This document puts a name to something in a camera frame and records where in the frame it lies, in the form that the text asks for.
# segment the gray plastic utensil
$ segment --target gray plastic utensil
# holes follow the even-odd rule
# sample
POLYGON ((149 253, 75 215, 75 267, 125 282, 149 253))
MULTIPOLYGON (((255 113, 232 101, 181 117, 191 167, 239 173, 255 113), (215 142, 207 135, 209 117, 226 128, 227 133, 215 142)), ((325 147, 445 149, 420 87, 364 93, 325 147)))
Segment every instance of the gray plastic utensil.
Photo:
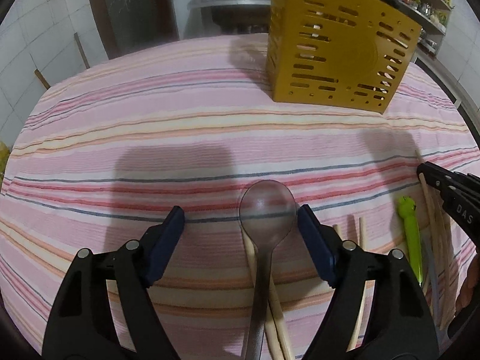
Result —
POLYGON ((257 251, 257 274, 245 360, 260 359, 272 252, 290 232, 296 215, 297 206, 290 190, 274 180, 253 184, 240 202, 240 223, 257 251))

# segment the silver screw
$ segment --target silver screw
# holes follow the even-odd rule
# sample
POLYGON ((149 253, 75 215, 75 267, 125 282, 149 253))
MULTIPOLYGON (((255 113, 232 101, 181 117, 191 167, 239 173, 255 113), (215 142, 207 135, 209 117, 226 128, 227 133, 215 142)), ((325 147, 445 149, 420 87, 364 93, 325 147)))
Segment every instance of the silver screw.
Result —
POLYGON ((87 248, 80 249, 77 253, 77 256, 81 259, 84 259, 90 254, 90 251, 87 248))
POLYGON ((347 239, 346 241, 343 241, 342 246, 344 247, 344 249, 347 249, 348 251, 352 251, 357 247, 357 245, 355 245, 355 243, 353 241, 350 241, 349 239, 347 239))
POLYGON ((396 259, 401 260, 403 258, 403 252, 400 249, 393 249, 392 256, 394 256, 396 259))
POLYGON ((138 241, 136 239, 132 239, 131 241, 128 241, 127 244, 125 245, 125 247, 129 250, 129 251, 134 251, 135 249, 138 248, 138 245, 140 245, 138 243, 138 241))

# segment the green utensil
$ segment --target green utensil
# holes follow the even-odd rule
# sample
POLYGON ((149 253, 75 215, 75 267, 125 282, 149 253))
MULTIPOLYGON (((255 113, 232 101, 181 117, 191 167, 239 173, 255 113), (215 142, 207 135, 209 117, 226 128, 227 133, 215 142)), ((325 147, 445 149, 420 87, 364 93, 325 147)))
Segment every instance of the green utensil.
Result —
POLYGON ((422 268, 422 245, 420 243, 419 224, 415 212, 417 205, 409 196, 403 196, 398 200, 397 212, 403 219, 405 228, 406 244, 409 248, 409 261, 418 283, 423 282, 422 268))

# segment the striped tablecloth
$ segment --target striped tablecloth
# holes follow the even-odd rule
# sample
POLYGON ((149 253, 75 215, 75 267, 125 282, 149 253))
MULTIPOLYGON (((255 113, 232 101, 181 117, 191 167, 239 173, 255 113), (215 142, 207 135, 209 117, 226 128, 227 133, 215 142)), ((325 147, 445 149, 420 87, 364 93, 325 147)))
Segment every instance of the striped tablecloth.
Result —
MULTIPOLYGON (((398 196, 411 195, 421 227, 428 222, 416 149, 480 175, 467 126, 416 65, 379 115, 274 103, 265 57, 264 34, 189 40, 115 59, 45 93, 11 153, 0 197, 1 292, 37 350, 75 252, 117 249, 173 205, 187 225, 149 291, 154 307, 183 359, 231 359, 241 356, 253 298, 237 221, 253 182, 286 184, 345 239, 357 239, 363 216, 368 250, 386 253, 404 248, 398 196)), ((457 291, 474 246, 455 224, 452 243, 457 291)), ((332 291, 296 229, 274 252, 273 276, 301 357, 332 291)), ((110 289, 118 334, 133 347, 110 289)), ((267 345, 262 355, 270 357, 267 345)))

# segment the yellow basket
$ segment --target yellow basket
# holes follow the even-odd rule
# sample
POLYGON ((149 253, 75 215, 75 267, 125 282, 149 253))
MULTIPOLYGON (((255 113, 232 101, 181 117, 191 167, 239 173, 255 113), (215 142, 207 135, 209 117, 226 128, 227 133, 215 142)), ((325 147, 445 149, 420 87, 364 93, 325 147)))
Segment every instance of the yellow basket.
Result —
POLYGON ((421 26, 379 0, 272 0, 273 100, 383 113, 421 26))

